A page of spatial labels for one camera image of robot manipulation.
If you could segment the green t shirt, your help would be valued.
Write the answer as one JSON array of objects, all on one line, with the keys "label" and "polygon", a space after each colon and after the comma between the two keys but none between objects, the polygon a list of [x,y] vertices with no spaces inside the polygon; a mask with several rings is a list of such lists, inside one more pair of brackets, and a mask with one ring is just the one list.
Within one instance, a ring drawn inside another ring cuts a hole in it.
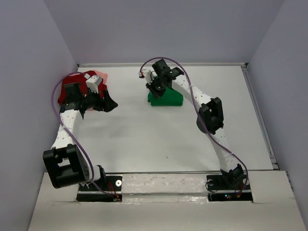
[{"label": "green t shirt", "polygon": [[[167,77],[156,76],[155,78],[167,78]],[[170,84],[169,87],[167,87],[165,94],[160,98],[154,98],[152,93],[149,91],[147,96],[147,102],[149,102],[151,106],[182,106],[183,96],[176,90],[172,89]]]}]

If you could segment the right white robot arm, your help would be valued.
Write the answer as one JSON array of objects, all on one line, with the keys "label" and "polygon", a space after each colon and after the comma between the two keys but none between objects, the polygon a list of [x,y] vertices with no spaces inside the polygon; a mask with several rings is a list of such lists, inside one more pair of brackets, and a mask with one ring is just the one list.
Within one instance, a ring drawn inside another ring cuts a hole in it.
[{"label": "right white robot arm", "polygon": [[224,133],[224,115],[220,98],[210,97],[190,80],[187,71],[177,64],[171,68],[166,57],[155,57],[152,69],[140,67],[139,77],[146,80],[146,88],[155,98],[162,97],[167,89],[179,92],[194,107],[196,124],[209,139],[216,152],[221,182],[225,188],[243,191],[248,185],[248,170],[243,161],[230,150]]}]

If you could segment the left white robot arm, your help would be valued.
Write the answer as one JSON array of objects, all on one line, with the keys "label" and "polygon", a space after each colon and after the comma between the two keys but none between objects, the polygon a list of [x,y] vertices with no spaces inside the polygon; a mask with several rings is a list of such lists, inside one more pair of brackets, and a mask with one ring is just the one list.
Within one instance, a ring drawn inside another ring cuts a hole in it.
[{"label": "left white robot arm", "polygon": [[82,92],[81,84],[77,82],[65,84],[65,97],[60,101],[60,110],[55,113],[60,121],[57,137],[51,149],[43,153],[43,161],[54,188],[80,183],[90,183],[96,190],[106,186],[103,167],[91,162],[77,137],[88,109],[110,112],[118,104],[111,99],[108,90],[99,88],[100,82],[88,79],[85,86],[86,91]]}]

